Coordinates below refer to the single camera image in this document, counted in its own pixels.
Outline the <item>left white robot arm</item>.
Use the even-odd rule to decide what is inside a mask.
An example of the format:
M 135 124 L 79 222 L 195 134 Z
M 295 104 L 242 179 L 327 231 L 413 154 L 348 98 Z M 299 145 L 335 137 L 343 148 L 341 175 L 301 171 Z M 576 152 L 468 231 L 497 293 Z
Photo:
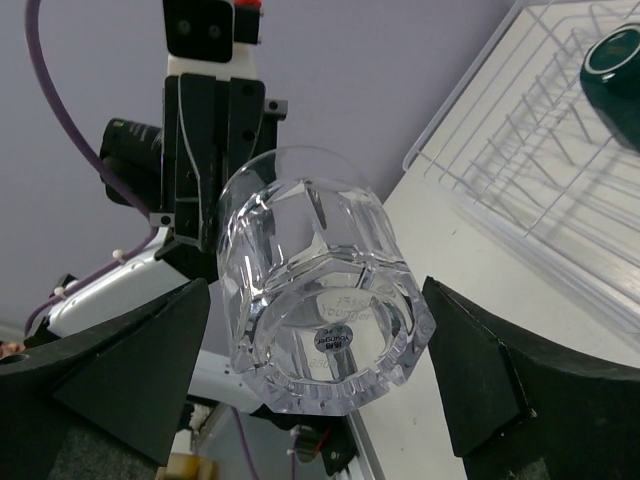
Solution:
M 263 82 L 194 73 L 165 81 L 163 123 L 114 118 L 99 157 L 149 211 L 150 238 L 106 269 L 67 276 L 27 325 L 37 345 L 79 333 L 194 279 L 214 283 L 227 216 L 242 204 L 232 176 L 272 150 L 287 113 Z

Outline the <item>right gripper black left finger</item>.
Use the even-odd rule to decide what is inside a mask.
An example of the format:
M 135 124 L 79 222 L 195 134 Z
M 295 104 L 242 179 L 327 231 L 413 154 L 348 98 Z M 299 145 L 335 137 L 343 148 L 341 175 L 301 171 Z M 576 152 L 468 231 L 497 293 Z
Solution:
M 198 279 L 2 359 L 2 478 L 155 478 L 169 459 L 209 308 Z

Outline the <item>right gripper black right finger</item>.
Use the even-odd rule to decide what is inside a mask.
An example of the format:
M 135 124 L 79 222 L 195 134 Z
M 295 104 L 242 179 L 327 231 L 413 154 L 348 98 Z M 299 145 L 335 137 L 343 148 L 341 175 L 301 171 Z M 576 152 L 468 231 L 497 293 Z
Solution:
M 639 371 L 562 346 L 429 277 L 428 348 L 469 479 L 636 479 Z

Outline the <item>dark teal mug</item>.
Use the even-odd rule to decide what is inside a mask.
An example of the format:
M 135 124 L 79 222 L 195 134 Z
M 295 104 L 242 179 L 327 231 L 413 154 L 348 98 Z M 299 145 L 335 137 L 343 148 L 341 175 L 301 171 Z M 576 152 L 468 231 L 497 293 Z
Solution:
M 579 74 L 584 95 L 614 139 L 639 152 L 639 24 L 626 23 L 597 41 Z

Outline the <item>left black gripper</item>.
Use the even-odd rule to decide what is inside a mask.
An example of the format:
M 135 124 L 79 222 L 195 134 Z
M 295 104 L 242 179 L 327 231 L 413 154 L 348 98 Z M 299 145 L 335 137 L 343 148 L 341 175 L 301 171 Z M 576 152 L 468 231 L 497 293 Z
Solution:
M 272 150 L 287 104 L 260 80 L 170 75 L 164 85 L 161 194 L 157 211 L 171 231 L 156 257 L 170 265 L 215 262 L 233 196 L 228 183 Z

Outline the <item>clear glass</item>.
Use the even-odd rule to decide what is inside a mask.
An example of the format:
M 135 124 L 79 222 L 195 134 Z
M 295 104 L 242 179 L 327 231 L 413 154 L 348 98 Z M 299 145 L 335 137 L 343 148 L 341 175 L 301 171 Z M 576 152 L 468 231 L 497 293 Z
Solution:
M 265 152 L 219 200 L 233 371 L 271 411 L 344 416 L 406 383 L 436 324 L 362 172 L 310 146 Z

